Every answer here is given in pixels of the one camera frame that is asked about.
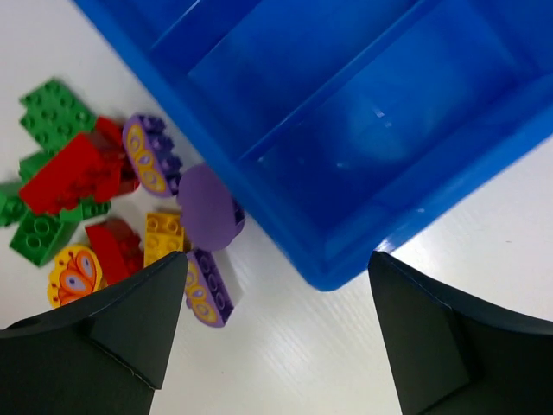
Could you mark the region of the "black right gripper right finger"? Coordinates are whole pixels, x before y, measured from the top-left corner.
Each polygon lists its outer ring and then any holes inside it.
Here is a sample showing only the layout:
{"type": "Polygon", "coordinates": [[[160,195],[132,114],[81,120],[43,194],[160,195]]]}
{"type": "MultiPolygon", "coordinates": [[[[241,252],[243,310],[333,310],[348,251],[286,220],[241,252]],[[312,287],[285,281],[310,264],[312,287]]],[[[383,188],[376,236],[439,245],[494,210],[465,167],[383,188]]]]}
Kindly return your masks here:
{"type": "Polygon", "coordinates": [[[404,414],[550,414],[552,323],[489,303],[385,252],[368,264],[404,414]]]}

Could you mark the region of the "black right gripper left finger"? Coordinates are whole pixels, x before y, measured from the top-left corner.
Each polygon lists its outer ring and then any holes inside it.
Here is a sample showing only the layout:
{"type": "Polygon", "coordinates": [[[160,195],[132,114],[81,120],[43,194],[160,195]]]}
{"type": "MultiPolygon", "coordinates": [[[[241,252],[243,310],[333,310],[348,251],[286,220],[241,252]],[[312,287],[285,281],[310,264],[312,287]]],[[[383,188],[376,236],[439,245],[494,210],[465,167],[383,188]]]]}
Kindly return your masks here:
{"type": "Polygon", "coordinates": [[[147,414],[162,388],[188,258],[173,252],[124,281],[1,332],[3,414],[147,414]]]}

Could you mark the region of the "yellow butterfly lego brick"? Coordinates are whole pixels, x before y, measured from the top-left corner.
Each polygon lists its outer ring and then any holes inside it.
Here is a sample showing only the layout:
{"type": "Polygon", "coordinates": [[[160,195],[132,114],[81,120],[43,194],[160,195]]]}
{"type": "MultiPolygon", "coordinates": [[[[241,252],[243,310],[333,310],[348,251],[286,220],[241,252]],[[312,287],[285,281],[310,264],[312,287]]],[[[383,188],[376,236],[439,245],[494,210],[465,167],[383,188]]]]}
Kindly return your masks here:
{"type": "Polygon", "coordinates": [[[48,301],[59,308],[103,288],[103,271],[94,251],[84,245],[64,247],[53,259],[48,301]]]}

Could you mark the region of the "red curved lego brick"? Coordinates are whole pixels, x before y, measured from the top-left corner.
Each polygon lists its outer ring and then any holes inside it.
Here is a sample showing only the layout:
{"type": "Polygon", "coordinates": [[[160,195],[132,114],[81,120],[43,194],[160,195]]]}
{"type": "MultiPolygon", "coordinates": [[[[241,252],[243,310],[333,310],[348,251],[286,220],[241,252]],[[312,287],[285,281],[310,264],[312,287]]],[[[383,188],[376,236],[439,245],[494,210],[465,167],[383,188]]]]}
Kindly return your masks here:
{"type": "Polygon", "coordinates": [[[126,221],[109,218],[85,227],[108,285],[117,284],[143,269],[141,238],[126,221]]]}

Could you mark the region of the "yellow lego plate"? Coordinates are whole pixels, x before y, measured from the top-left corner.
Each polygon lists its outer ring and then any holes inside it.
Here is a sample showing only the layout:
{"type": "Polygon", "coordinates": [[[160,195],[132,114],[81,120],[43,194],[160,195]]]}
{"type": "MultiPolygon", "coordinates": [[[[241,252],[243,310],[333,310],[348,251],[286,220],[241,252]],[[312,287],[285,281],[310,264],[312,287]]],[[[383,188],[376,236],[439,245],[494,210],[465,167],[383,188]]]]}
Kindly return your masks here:
{"type": "Polygon", "coordinates": [[[145,267],[172,252],[187,252],[189,249],[190,243],[178,214],[147,213],[143,248],[145,267]]]}

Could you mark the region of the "plain purple rounded lego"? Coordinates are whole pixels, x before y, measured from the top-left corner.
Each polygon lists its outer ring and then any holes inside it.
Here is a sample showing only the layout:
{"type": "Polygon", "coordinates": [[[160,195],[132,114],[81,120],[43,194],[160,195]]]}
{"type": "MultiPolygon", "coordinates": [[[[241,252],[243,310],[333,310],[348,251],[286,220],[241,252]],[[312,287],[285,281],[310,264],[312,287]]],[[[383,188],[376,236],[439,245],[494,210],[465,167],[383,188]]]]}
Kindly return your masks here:
{"type": "Polygon", "coordinates": [[[227,248],[245,226],[244,209],[206,163],[183,173],[176,200],[188,238],[204,251],[227,248]]]}

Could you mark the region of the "small red lego brick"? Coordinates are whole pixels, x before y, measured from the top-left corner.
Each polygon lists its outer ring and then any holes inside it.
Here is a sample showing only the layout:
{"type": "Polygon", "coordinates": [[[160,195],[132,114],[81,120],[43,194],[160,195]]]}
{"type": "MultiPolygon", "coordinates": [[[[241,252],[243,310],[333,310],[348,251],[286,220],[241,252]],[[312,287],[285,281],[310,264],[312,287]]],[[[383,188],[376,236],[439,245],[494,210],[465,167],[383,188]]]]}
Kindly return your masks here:
{"type": "Polygon", "coordinates": [[[110,118],[98,116],[94,129],[100,132],[123,152],[124,160],[120,169],[119,186],[116,196],[134,192],[139,187],[140,181],[137,178],[123,145],[124,127],[110,118]]]}

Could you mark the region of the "purple butterfly lego brick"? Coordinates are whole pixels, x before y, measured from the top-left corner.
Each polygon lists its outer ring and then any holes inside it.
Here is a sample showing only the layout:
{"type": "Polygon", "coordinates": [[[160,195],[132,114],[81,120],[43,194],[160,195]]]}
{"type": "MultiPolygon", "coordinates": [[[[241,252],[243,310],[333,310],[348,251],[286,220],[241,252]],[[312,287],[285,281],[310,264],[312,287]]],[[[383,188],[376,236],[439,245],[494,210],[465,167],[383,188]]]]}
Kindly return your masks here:
{"type": "Polygon", "coordinates": [[[123,145],[137,178],[155,197],[176,196],[181,179],[181,159],[173,153],[166,124],[157,116],[135,113],[125,123],[123,145]]]}

